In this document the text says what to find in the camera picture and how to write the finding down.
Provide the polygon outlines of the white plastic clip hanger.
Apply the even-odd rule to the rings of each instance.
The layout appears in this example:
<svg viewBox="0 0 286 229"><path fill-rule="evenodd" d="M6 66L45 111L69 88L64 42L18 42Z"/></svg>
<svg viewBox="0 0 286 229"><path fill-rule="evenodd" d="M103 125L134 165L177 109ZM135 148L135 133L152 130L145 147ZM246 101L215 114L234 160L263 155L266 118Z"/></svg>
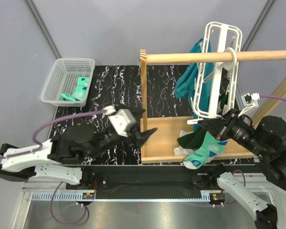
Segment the white plastic clip hanger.
<svg viewBox="0 0 286 229"><path fill-rule="evenodd" d="M197 117L195 119L188 120L188 125L195 125L200 120L218 118L220 116L218 113L218 109L220 108L218 99L220 96L220 84L223 70L226 70L228 73L229 84L227 87L227 102L223 106L222 114L224 115L228 110L233 109L235 105L239 65L236 53L241 51L243 33L236 26L212 21L205 27L201 53L209 53L208 49L211 43L211 34L214 31L216 31L218 34L215 51L230 54L232 56L232 60L211 61L211 63L214 64L214 68L210 74L206 73L207 62L201 62L198 64L198 75L194 82L194 97L191 99L192 109ZM203 87L209 81L212 82L212 86L209 90L209 105L207 110L203 111L200 108L201 99L203 97Z"/></svg>

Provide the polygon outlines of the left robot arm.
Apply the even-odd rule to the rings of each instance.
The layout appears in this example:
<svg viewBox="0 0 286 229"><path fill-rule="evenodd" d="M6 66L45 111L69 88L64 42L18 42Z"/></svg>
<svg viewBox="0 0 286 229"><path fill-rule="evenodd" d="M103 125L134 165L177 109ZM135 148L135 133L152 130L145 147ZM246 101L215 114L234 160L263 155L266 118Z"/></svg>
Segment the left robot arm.
<svg viewBox="0 0 286 229"><path fill-rule="evenodd" d="M97 186L92 173L79 165L86 157L96 158L122 142L136 148L142 147L157 131L157 128L153 128L141 132L135 128L136 116L144 112L144 109L108 106L99 111L54 119L33 133L33 146L19 148L2 144L0 178L12 182L26 182L29 178L36 177L65 182L84 189ZM54 123L103 114L108 117L109 124L100 131L92 124L78 124L44 142L36 139L41 130Z"/></svg>

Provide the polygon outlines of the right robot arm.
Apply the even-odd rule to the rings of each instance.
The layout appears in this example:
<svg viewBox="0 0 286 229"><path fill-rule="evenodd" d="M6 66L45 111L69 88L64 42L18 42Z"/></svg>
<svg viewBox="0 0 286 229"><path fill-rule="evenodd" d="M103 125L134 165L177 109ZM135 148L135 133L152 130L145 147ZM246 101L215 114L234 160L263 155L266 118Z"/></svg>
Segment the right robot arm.
<svg viewBox="0 0 286 229"><path fill-rule="evenodd" d="M258 229L286 229L286 122L277 116L264 116L256 128L237 109L225 115L198 121L221 142L232 139L258 157L259 167L271 184L275 204L267 203L239 183L223 165L207 173L207 185L221 188L248 212Z"/></svg>

